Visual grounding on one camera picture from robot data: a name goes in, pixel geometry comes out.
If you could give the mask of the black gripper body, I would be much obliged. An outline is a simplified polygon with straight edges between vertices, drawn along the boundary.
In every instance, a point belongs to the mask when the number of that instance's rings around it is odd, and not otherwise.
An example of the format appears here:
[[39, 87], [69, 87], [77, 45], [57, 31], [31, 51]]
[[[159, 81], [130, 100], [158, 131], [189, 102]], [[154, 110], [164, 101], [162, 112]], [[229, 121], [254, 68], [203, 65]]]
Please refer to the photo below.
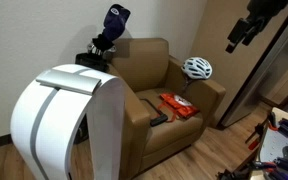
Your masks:
[[250, 0], [247, 5], [249, 15], [240, 18], [233, 27], [227, 37], [229, 44], [226, 51], [232, 53], [239, 43], [248, 46], [287, 4], [288, 0]]

